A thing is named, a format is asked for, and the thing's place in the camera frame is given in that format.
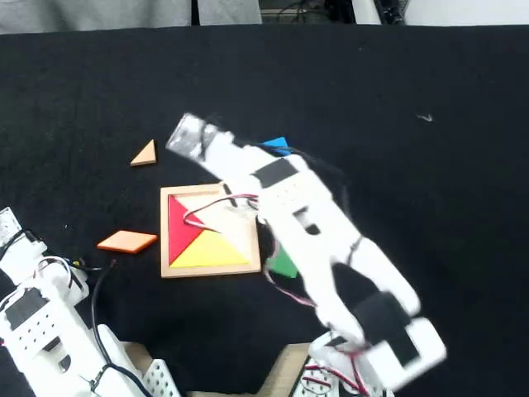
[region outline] red triangle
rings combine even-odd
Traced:
[[[169,196],[169,263],[173,263],[189,244],[203,232],[201,228],[183,222],[183,215],[187,211],[174,196]],[[193,214],[188,216],[188,220],[201,222]]]

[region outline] black cloth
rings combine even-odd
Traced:
[[[95,244],[158,232],[159,187],[215,180],[164,149],[184,112],[247,140],[286,136],[350,176],[355,223],[446,342],[448,360],[399,395],[516,395],[529,331],[527,42],[527,27],[2,36],[0,208],[66,256],[119,260],[101,322],[164,358],[181,390],[256,391],[286,344],[323,332],[312,310],[260,275],[162,280],[159,245],[126,256]],[[152,138],[158,164],[131,168]],[[11,288],[2,277],[2,296]],[[31,395],[5,350],[0,362],[2,393]]]

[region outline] gray fabric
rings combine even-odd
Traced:
[[[198,0],[202,25],[261,23],[258,0]],[[191,0],[0,0],[0,33],[187,26]]]
[[[258,0],[198,0],[201,25],[262,23]]]

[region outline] yellow triangle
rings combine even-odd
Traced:
[[[246,265],[246,259],[220,233],[204,230],[171,267]]]
[[[155,140],[151,139],[150,142],[144,147],[140,153],[131,161],[131,165],[144,165],[144,164],[153,164],[156,162],[156,150],[155,150]]]

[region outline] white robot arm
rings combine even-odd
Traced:
[[[0,302],[0,337],[35,395],[179,397],[163,360],[141,373],[125,345],[99,325],[113,365],[103,370],[108,365],[95,334],[75,308],[88,296],[87,276],[64,258],[44,256],[47,249],[21,229],[10,208],[0,211],[0,269],[17,286]]]
[[[259,196],[259,219],[298,268],[318,318],[332,330],[312,344],[312,359],[321,366],[354,375],[354,366],[335,354],[338,343],[332,340],[339,336],[348,352],[361,351],[355,362],[374,395],[398,390],[444,360],[445,346],[430,321],[413,318],[420,302],[411,285],[361,236],[300,155],[278,158],[258,146],[240,147],[232,133],[191,114],[183,116],[167,148],[199,163],[233,194]],[[371,279],[379,293],[351,312],[336,292],[337,262]]]

